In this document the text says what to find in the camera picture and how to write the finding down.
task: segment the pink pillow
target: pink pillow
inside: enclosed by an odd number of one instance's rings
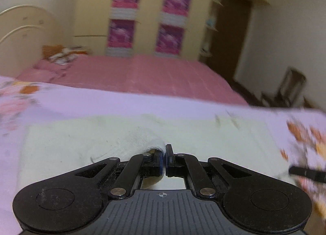
[[[48,70],[52,71],[58,74],[62,74],[62,72],[66,69],[68,69],[71,65],[65,64],[65,65],[59,65],[55,63],[51,63],[47,60],[40,60],[37,64],[34,65],[35,69],[41,69],[41,70]]]
[[[60,76],[55,72],[29,68],[24,70],[16,79],[29,82],[49,82],[56,77]]]

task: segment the headboard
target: headboard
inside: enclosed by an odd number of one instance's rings
[[[17,77],[42,58],[43,45],[62,43],[54,17],[32,5],[0,13],[0,76]]]

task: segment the floral pattern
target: floral pattern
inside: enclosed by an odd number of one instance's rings
[[[9,81],[0,84],[0,133],[3,136],[18,128],[19,116],[30,105],[36,104],[31,95],[39,90],[37,83]]]
[[[287,127],[295,142],[289,153],[281,150],[282,157],[296,166],[325,171],[326,132],[312,126],[307,128],[298,120],[288,121]],[[297,181],[315,202],[318,213],[326,218],[326,184],[305,177],[297,177]]]

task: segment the gray ribbed panel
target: gray ribbed panel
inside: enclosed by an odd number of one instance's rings
[[[252,235],[223,215],[215,202],[195,198],[190,190],[137,190],[112,201],[88,227],[69,235]],[[292,235],[304,235],[296,231]]]

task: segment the door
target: door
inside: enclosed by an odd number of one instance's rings
[[[241,55],[243,41],[251,11],[248,0],[222,0],[216,29],[211,41],[211,54],[207,65],[228,82],[233,76]]]

